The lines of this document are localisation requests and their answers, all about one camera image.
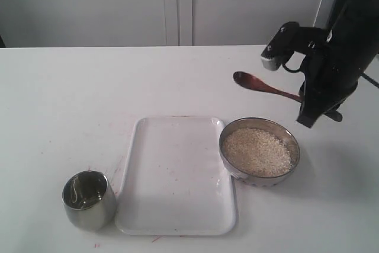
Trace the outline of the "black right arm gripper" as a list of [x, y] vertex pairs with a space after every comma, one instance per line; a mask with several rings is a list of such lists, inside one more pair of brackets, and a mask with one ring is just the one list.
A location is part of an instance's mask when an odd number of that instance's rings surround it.
[[340, 105], [358, 85], [359, 65], [354, 46], [344, 36], [321, 28], [302, 28], [305, 41], [298, 50], [306, 57], [300, 71], [304, 82], [296, 121], [311, 129], [320, 116], [340, 117]]

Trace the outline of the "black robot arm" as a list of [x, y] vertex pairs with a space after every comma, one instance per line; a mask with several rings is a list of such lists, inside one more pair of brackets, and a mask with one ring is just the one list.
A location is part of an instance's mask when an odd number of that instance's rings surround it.
[[378, 53], [378, 0], [346, 0], [326, 40], [301, 64], [303, 102], [297, 122], [311, 128], [357, 88]]

